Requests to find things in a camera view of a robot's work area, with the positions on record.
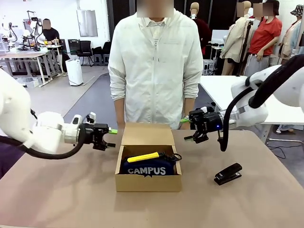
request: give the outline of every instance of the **open box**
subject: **open box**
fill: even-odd
[[[174,175],[145,177],[137,174],[120,174],[121,163],[126,156],[154,152],[165,152],[170,156],[176,153],[170,127],[155,123],[126,123],[115,172],[116,191],[181,191],[179,161],[174,166]]]

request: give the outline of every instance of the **beige jacket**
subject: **beige jacket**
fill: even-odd
[[[281,42],[280,49],[282,48],[281,54],[279,52],[279,57],[282,59],[289,59],[291,56],[291,38],[293,36],[294,29],[297,27],[297,25],[301,24],[301,20],[296,22],[294,25],[290,26],[290,28],[287,30],[285,36],[283,37],[283,40]]]
[[[229,33],[223,47],[221,58],[231,58],[235,62],[240,62],[241,50],[247,32],[247,19],[249,14],[239,18],[234,25],[229,28]]]

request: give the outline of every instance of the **black stapler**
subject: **black stapler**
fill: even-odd
[[[229,167],[225,168],[224,170],[216,174],[214,181],[218,185],[222,185],[229,181],[237,179],[242,176],[242,174],[239,173],[239,171],[241,171],[242,169],[243,167],[238,163],[230,165]]]

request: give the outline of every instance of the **black hat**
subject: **black hat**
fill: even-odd
[[[272,3],[274,6],[274,14],[276,16],[280,15],[279,14],[279,7],[280,7],[280,2],[277,0],[267,0],[265,3]]]
[[[303,5],[297,5],[295,10],[290,13],[296,17],[301,17],[303,15]]]

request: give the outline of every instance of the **person in black shirt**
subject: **person in black shirt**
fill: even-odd
[[[51,21],[49,19],[43,20],[43,35],[48,41],[47,44],[51,45],[55,43],[55,39],[59,42],[59,33],[56,29],[51,27]]]

